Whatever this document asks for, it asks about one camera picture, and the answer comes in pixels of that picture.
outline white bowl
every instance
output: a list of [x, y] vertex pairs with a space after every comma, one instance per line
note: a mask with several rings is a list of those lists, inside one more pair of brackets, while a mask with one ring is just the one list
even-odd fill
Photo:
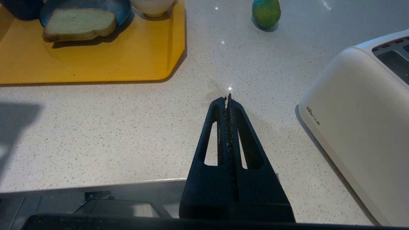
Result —
[[130, 0], [132, 5], [149, 17], [162, 16], [173, 5], [174, 0]]

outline plate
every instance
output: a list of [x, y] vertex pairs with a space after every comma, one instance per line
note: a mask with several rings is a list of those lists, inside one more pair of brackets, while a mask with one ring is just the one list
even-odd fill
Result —
[[112, 11], [117, 18], [117, 27], [129, 16], [132, 4], [129, 0], [48, 0], [40, 12], [40, 23], [47, 25], [56, 9], [94, 8]]

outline green fruit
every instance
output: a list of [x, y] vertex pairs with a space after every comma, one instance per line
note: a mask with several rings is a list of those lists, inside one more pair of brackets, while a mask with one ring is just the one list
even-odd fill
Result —
[[280, 3], [278, 0], [254, 0], [253, 17], [260, 27], [273, 27], [281, 17]]

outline toaster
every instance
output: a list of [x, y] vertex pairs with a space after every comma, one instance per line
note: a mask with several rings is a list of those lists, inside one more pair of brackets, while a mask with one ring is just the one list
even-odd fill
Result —
[[409, 226], [409, 29], [344, 49], [299, 114], [381, 225]]

